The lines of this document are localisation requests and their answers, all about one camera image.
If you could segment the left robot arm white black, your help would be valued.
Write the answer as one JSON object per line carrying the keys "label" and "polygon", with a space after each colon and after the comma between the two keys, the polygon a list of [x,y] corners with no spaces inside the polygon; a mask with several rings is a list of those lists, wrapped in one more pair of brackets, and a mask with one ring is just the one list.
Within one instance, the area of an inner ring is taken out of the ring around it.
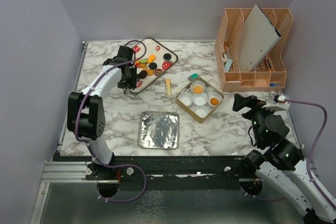
{"label": "left robot arm white black", "polygon": [[113,152],[103,136],[106,126],[103,101],[113,87],[124,91],[136,88],[135,61],[133,49],[119,47],[117,55],[103,63],[100,73],[86,88],[68,97],[67,129],[87,146],[104,179],[115,175],[116,166],[112,163]]}

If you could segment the brown chip cookie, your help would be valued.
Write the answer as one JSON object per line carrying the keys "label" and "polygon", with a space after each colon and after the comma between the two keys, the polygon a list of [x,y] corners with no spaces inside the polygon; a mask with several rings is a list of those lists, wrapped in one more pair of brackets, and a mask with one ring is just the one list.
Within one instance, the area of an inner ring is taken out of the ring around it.
{"label": "brown chip cookie", "polygon": [[218,105],[218,99],[217,98],[211,98],[210,103],[211,103],[211,105],[216,106],[216,105]]}

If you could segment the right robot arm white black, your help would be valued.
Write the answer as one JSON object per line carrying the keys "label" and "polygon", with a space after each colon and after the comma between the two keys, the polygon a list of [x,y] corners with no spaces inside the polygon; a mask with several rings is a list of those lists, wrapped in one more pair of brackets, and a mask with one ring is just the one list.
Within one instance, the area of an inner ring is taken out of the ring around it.
{"label": "right robot arm white black", "polygon": [[294,100],[276,95],[267,103],[254,95],[234,95],[233,111],[243,108],[242,114],[251,121],[254,150],[241,160],[241,171],[246,177],[267,181],[281,193],[303,216],[304,223],[335,223],[335,197],[312,172],[312,157],[287,140],[289,127],[279,111],[288,110]]}

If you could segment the tan sandwich cookie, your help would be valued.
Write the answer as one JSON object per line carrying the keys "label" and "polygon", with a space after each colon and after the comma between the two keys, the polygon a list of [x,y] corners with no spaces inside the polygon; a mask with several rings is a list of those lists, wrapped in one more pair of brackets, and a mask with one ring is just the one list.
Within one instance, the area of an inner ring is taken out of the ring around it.
{"label": "tan sandwich cookie", "polygon": [[197,93],[197,94],[202,93],[202,92],[203,92],[203,87],[202,87],[202,86],[199,86],[199,85],[194,86],[194,87],[193,87],[193,92],[194,92],[194,93]]}

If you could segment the silver tin lid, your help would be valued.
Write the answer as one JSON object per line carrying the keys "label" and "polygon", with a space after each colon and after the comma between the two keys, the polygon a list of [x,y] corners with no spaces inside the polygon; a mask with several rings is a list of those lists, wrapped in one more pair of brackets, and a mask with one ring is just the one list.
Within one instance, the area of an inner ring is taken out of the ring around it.
{"label": "silver tin lid", "polygon": [[178,146],[179,115],[175,112],[145,111],[141,114],[140,148],[173,150]]}

